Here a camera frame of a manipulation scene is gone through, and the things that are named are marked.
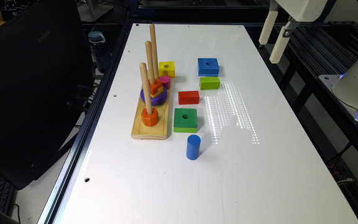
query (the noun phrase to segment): colored block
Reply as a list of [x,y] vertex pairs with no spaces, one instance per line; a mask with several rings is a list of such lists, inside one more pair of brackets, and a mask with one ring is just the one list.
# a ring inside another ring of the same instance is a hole
[[200,144],[201,138],[195,134],[192,134],[187,138],[186,157],[188,159],[195,160],[198,158],[198,154],[200,153]]
[[197,128],[197,110],[175,108],[173,117],[174,128]]
[[160,93],[162,93],[164,91],[164,86],[161,86],[159,89],[158,89],[158,92],[154,95],[150,94],[150,96],[152,98],[156,98]]
[[198,104],[200,95],[198,91],[180,91],[179,92],[179,105]]
[[219,77],[200,78],[200,90],[217,90],[220,84]]
[[197,133],[197,128],[176,128],[176,127],[173,127],[173,132],[176,132],[176,133]]
[[175,64],[173,62],[160,62],[158,65],[160,70],[160,77],[166,75],[170,78],[175,78]]
[[147,109],[144,108],[142,111],[142,122],[144,123],[144,125],[146,126],[154,126],[158,123],[158,111],[155,108],[153,109],[153,113],[151,115],[147,114]]
[[168,76],[162,76],[160,77],[160,82],[162,82],[162,85],[169,90],[171,88],[171,78]]
[[158,95],[158,89],[162,86],[162,82],[159,80],[155,80],[155,84],[151,85],[149,80],[149,87],[150,87],[150,96],[152,95]]
[[199,58],[197,68],[199,77],[216,77],[219,75],[219,65],[216,58]]
[[[143,103],[144,103],[144,93],[143,90],[140,91],[140,98],[142,99]],[[161,94],[159,94],[158,96],[156,96],[155,98],[152,98],[152,106],[157,106],[157,105],[161,105],[162,103],[164,103],[168,98],[168,91],[166,88],[163,88],[163,91]]]

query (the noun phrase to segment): white table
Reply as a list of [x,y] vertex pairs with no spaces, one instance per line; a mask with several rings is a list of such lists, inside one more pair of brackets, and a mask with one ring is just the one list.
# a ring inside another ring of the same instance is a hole
[[[174,61],[168,139],[133,140],[149,26],[133,26],[60,223],[358,223],[242,26],[156,24]],[[217,58],[221,87],[200,90],[197,58]],[[198,105],[178,91],[199,90]],[[196,108],[201,155],[173,109]]]

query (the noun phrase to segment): green square block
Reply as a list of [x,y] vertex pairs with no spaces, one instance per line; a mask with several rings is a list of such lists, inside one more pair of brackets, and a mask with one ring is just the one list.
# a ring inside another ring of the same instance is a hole
[[175,108],[175,116],[173,118],[174,128],[196,128],[197,129],[197,110]]
[[200,78],[200,90],[217,90],[220,84],[219,77]]
[[197,133],[197,128],[176,128],[176,127],[173,127],[173,132],[176,132],[176,133]]

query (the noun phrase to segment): block with hole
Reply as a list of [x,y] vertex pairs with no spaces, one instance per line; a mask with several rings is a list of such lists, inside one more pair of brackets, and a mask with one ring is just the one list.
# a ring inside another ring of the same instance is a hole
[[[140,98],[144,101],[144,93],[143,90],[140,91]],[[163,87],[163,91],[161,94],[159,94],[156,97],[151,97],[151,102],[152,102],[152,106],[158,106],[161,105],[162,103],[164,103],[166,100],[168,99],[168,91],[166,88]]]
[[142,122],[144,125],[152,127],[158,123],[158,111],[155,108],[152,108],[153,113],[147,114],[147,108],[144,108],[142,111]]
[[175,64],[173,62],[160,62],[160,77],[168,76],[170,78],[175,78]]
[[219,64],[216,58],[199,58],[198,64],[199,77],[216,77],[219,75]]
[[173,117],[174,132],[196,133],[197,125],[196,109],[175,108]]
[[180,91],[179,105],[198,104],[200,101],[200,94],[198,91]]
[[155,80],[154,85],[151,85],[150,80],[149,80],[149,87],[150,87],[150,96],[151,97],[156,97],[160,93],[162,93],[162,91],[160,91],[160,88],[162,87],[162,82],[160,82],[160,80]]
[[197,133],[197,128],[176,128],[176,127],[173,127],[173,132],[176,132],[176,133]]
[[201,77],[200,90],[217,90],[221,84],[219,77]]

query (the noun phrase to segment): red block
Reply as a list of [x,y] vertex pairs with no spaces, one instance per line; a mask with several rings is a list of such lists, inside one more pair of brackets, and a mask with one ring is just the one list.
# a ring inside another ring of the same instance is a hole
[[198,91],[180,91],[179,92],[179,105],[185,104],[198,104],[200,95]]

